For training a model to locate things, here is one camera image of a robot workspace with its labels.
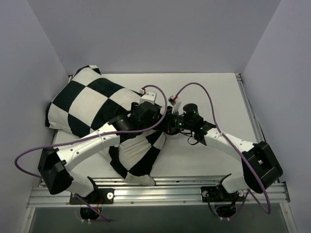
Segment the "black white checkered pillowcase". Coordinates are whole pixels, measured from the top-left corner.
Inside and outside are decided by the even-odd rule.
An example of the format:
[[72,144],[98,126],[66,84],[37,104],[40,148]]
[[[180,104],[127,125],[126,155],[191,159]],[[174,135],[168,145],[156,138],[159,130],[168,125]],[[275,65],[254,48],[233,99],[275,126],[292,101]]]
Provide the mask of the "black white checkered pillowcase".
[[[68,84],[46,108],[45,126],[64,130],[79,138],[102,127],[112,118],[126,114],[141,95],[102,76],[94,65],[76,71]],[[100,154],[122,177],[150,175],[166,142],[166,134],[154,129],[109,147]]]

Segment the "white pillow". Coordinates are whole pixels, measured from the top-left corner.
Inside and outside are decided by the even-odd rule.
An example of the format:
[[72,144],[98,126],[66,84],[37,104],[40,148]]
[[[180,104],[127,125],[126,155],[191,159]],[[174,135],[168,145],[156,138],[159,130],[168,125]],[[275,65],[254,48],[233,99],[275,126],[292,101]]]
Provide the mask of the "white pillow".
[[155,181],[150,175],[143,175],[143,176],[134,176],[131,173],[127,173],[125,178],[127,181],[134,182],[139,185],[143,186],[155,186]]

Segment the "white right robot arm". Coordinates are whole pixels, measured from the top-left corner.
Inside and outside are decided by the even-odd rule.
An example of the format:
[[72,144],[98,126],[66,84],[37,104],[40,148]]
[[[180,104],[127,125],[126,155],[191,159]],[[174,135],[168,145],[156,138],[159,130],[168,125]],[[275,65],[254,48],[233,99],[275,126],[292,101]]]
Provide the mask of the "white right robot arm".
[[239,190],[263,193],[283,175],[268,143],[249,142],[219,131],[215,124],[199,115],[194,103],[186,104],[182,114],[169,106],[163,121],[162,129],[166,133],[173,135],[190,131],[197,143],[214,147],[241,162],[242,172],[225,176],[216,187],[216,196],[221,200],[229,199]]

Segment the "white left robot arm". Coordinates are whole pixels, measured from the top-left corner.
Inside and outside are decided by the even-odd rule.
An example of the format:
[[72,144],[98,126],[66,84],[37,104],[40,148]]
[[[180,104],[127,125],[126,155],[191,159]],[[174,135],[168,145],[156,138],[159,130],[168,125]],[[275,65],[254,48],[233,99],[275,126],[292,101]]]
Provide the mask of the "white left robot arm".
[[132,103],[129,113],[114,117],[78,143],[44,149],[38,171],[50,194],[69,191],[78,194],[86,203],[94,203],[98,197],[95,182],[74,173],[73,169],[92,155],[141,135],[147,128],[157,125],[161,116],[160,106],[150,102]]

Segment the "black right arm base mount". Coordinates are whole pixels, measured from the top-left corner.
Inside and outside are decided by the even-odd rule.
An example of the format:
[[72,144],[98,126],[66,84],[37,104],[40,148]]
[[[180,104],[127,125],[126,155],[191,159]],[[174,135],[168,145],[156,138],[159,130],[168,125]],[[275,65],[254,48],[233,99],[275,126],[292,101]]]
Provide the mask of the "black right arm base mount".
[[243,192],[227,193],[227,191],[220,186],[202,186],[200,189],[203,202],[243,201],[245,197]]

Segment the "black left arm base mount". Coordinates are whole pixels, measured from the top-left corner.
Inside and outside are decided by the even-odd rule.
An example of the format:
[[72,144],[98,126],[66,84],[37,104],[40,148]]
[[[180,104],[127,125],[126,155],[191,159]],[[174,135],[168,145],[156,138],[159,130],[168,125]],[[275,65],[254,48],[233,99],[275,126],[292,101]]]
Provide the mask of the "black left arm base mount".
[[113,188],[100,188],[91,193],[88,197],[81,197],[88,204],[113,204],[114,202]]

